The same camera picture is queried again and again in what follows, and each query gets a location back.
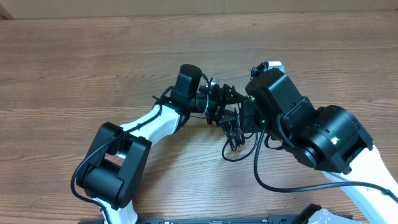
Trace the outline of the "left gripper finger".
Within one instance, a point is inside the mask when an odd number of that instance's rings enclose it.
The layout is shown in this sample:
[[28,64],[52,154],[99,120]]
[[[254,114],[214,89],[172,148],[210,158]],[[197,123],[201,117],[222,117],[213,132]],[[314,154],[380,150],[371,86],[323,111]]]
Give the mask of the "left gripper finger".
[[215,122],[217,126],[223,126],[225,124],[238,125],[239,124],[239,111],[237,109],[223,110],[221,113],[217,113],[215,116]]
[[236,88],[234,85],[229,88],[229,90],[228,90],[228,104],[229,105],[244,103],[247,99],[248,99],[247,96],[244,96],[236,91]]

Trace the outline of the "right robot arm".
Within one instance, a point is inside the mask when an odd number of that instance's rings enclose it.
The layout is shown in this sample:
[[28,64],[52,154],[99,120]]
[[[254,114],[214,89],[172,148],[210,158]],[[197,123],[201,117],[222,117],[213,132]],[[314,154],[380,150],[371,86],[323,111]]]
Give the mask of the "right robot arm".
[[253,170],[262,188],[288,194],[339,187],[369,223],[397,223],[397,182],[372,137],[351,112],[336,105],[315,109],[278,67],[252,68],[245,90],[261,115],[260,137],[280,141],[281,149],[330,180],[304,187],[272,187],[259,176],[260,150],[256,149]]

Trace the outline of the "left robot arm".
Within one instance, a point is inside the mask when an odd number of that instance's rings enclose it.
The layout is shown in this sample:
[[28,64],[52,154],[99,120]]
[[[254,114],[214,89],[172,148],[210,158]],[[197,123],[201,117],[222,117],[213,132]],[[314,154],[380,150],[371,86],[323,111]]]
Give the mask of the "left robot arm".
[[132,200],[146,166],[150,148],[162,138],[177,132],[191,114],[219,123],[227,105],[243,103],[246,97],[233,86],[219,86],[200,68],[183,64],[177,81],[158,98],[143,117],[127,124],[102,124],[71,178],[73,195],[99,206],[102,223],[136,223]]

